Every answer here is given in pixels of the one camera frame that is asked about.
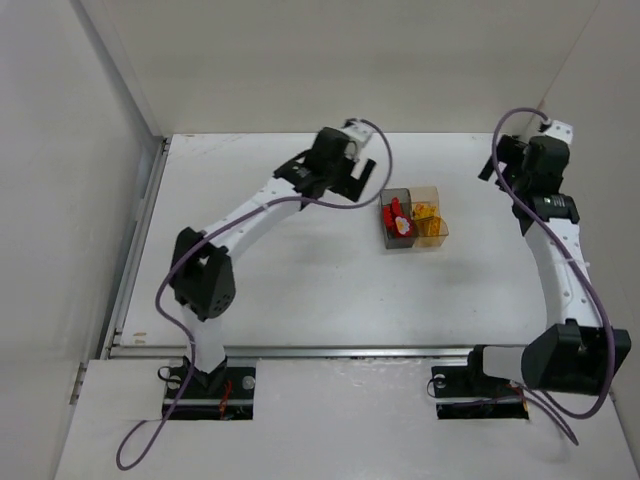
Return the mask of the red L-shaped lego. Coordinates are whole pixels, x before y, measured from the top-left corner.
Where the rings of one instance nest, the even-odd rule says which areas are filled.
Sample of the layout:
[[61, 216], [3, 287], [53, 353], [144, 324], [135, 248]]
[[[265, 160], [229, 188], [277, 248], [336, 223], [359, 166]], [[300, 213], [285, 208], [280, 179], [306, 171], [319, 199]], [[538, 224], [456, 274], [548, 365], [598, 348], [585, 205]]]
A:
[[394, 228], [394, 219], [395, 216], [391, 210], [390, 206], [384, 206], [382, 208], [382, 217], [383, 223], [387, 230], [392, 230]]

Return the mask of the red cloud print lego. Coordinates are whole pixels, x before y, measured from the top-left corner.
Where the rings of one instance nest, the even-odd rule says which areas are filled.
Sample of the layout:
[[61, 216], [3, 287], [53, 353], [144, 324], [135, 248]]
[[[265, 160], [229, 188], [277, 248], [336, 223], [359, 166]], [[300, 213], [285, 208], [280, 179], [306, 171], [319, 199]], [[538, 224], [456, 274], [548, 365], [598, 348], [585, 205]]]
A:
[[403, 215], [395, 216], [394, 232], [398, 237], [412, 237], [414, 235], [413, 222]]

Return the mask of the yellow peacock lego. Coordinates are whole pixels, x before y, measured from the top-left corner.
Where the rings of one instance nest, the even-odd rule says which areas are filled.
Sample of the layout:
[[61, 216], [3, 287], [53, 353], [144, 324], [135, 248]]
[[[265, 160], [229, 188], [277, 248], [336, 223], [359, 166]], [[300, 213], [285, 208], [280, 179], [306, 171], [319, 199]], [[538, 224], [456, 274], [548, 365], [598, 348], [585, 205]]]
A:
[[412, 209], [412, 218], [415, 222], [426, 221], [437, 215], [438, 207], [432, 203], [415, 203]]

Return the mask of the yellow lego brick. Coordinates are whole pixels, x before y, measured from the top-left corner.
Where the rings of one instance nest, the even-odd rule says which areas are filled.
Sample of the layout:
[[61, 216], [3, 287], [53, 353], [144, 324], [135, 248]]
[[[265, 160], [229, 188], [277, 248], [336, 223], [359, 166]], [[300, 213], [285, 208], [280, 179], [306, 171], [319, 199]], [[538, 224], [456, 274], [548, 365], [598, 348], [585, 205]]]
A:
[[432, 238], [439, 237], [441, 235], [442, 219], [438, 216], [426, 221], [418, 221], [415, 223], [421, 237]]

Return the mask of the red rounded lego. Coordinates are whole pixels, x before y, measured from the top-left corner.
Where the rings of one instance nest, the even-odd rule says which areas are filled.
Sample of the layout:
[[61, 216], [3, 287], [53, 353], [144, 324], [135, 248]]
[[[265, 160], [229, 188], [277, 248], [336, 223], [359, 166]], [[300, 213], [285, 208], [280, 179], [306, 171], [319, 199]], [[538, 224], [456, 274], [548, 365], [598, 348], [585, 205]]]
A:
[[400, 200], [397, 197], [394, 197], [391, 200], [390, 208], [391, 208], [391, 211], [392, 211], [394, 216], [401, 216], [401, 215], [404, 214], [403, 209], [402, 209], [402, 204], [401, 204]]

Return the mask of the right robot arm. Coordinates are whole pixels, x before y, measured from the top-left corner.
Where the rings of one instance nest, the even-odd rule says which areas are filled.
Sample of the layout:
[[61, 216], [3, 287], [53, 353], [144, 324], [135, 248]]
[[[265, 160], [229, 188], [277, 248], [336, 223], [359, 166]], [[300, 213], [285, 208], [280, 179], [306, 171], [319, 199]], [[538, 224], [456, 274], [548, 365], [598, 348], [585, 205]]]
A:
[[504, 135], [496, 148], [504, 164], [500, 188], [518, 197], [512, 207], [540, 276], [547, 327], [524, 347], [477, 345], [469, 366], [477, 378], [521, 383], [533, 390], [588, 396], [605, 385], [608, 361], [622, 364], [631, 350], [623, 329], [609, 345], [596, 307], [579, 243], [579, 213], [572, 197], [560, 191], [569, 163], [569, 145], [548, 135], [522, 142]]

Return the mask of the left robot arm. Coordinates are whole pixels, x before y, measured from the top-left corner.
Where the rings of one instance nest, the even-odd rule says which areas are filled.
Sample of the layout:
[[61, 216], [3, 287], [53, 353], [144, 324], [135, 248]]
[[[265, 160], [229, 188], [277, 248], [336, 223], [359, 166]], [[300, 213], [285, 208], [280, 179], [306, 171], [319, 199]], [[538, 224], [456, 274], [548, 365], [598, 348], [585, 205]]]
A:
[[309, 149], [278, 167], [227, 218], [201, 231], [186, 228], [179, 233], [169, 285], [191, 332], [190, 366], [200, 384], [209, 384], [226, 360], [220, 317], [236, 296], [234, 262], [276, 224], [305, 207], [331, 208], [322, 199], [326, 192], [348, 200], [347, 209], [362, 206], [360, 196], [376, 162], [369, 159], [359, 177], [352, 172], [373, 133], [371, 124], [355, 119], [339, 129], [323, 128]]

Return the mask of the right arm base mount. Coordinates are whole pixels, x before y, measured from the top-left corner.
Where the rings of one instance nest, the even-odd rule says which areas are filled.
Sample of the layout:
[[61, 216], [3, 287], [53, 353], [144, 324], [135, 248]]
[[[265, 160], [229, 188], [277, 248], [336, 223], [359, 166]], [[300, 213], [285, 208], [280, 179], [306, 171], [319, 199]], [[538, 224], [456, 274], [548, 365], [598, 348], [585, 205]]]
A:
[[529, 419], [521, 389], [468, 366], [433, 366], [428, 387], [439, 420]]

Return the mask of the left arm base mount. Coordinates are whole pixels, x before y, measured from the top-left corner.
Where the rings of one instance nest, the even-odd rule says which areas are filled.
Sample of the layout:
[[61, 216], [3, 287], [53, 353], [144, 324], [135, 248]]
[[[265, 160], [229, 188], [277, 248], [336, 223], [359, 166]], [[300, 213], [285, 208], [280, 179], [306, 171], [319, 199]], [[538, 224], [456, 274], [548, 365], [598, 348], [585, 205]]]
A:
[[224, 362], [200, 382], [196, 372], [187, 385], [170, 420], [245, 421], [254, 414], [255, 365], [231, 365]]

